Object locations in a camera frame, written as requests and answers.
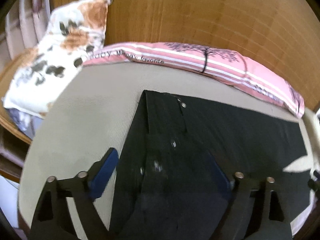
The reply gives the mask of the black denim pants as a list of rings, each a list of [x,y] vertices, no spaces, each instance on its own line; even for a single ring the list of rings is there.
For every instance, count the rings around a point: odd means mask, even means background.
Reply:
[[[233,198],[229,176],[279,184],[272,215],[310,204],[299,124],[201,98],[145,90],[127,134],[111,212],[115,239],[209,239]]]

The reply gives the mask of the grey floral cushion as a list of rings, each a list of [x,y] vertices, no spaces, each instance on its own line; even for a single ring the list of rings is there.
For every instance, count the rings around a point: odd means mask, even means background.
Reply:
[[[43,122],[43,119],[28,113],[24,113],[23,111],[19,111],[15,108],[7,108],[6,110],[18,129],[28,138],[33,140],[36,131]]]

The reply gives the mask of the beige woven bed mat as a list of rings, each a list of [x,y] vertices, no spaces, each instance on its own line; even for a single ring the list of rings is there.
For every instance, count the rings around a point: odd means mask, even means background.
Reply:
[[[199,74],[133,62],[86,67],[54,103],[29,148],[18,197],[25,224],[31,224],[49,176],[73,177],[108,148],[122,150],[144,90],[194,96],[296,120],[287,110]]]

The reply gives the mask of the pink striped long pillow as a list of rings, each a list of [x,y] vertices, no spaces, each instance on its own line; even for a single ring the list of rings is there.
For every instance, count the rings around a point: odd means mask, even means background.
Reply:
[[[89,54],[84,66],[135,62],[205,75],[301,118],[303,97],[288,81],[262,64],[228,49],[178,42],[115,43]]]

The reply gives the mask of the wooden bamboo headboard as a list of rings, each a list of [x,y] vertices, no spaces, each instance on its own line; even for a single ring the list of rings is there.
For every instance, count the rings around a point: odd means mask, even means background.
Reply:
[[[73,0],[50,0],[53,7]],[[319,106],[319,7],[313,0],[114,0],[106,43],[185,42],[236,50]]]

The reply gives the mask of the white floral pillow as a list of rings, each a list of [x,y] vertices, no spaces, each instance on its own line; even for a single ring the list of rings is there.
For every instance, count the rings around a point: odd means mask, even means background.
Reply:
[[[41,41],[18,58],[6,109],[44,118],[83,63],[103,48],[113,0],[78,0],[53,10]]]

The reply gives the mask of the beige patterned curtain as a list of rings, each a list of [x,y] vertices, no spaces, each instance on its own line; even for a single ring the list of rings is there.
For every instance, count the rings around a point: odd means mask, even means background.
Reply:
[[[50,0],[10,0],[1,42],[10,58],[43,38],[51,16]]]

